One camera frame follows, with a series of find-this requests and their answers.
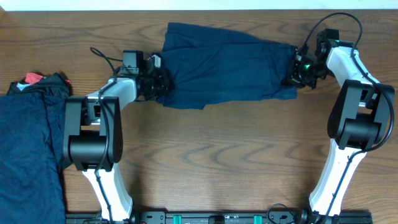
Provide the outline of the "navy blue shorts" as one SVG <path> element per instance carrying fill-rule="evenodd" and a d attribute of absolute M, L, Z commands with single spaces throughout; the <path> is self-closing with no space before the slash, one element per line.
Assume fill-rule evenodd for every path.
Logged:
<path fill-rule="evenodd" d="M 174 88 L 157 99 L 165 107 L 199 109 L 228 101 L 293 100 L 283 85 L 295 46 L 235 30 L 171 22 L 162 64 Z"/>

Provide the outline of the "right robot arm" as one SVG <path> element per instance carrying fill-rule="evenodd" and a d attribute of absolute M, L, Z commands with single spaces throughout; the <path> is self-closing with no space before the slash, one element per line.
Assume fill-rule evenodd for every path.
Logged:
<path fill-rule="evenodd" d="M 355 44 L 340 40 L 336 29 L 318 33 L 315 54 L 307 46 L 298 50 L 282 83 L 314 89 L 327 76 L 336 78 L 341 90 L 328 118 L 326 164 L 309 196 L 310 210 L 302 213 L 301 221 L 370 223 L 370 214 L 342 212 L 341 203 L 361 160 L 391 134 L 395 90 L 368 72 Z"/>

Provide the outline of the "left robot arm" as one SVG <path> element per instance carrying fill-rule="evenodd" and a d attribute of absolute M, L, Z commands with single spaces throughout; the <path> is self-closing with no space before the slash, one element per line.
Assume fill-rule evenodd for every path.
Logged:
<path fill-rule="evenodd" d="M 125 50 L 121 66 L 101 88 L 66 101 L 63 168 L 70 165 L 88 179 L 101 206 L 97 218 L 67 217 L 75 223 L 137 223 L 119 162 L 123 154 L 121 112 L 134 102 L 155 101 L 173 87 L 164 60 L 140 50 Z"/>

